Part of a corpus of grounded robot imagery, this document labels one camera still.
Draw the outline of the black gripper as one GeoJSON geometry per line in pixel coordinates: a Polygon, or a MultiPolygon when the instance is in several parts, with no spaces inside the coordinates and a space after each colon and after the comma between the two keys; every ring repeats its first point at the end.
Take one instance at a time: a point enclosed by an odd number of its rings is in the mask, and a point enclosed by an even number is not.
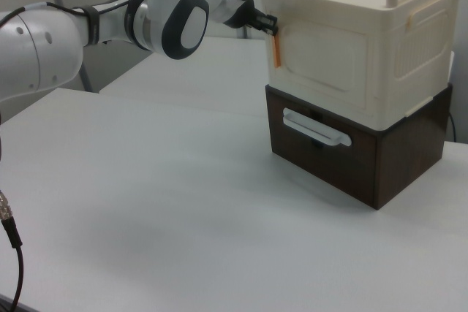
{"type": "Polygon", "coordinates": [[[276,36],[278,32],[277,17],[263,15],[254,4],[254,0],[246,0],[227,20],[230,28],[241,28],[249,26],[262,31],[270,36],[276,36]]]}

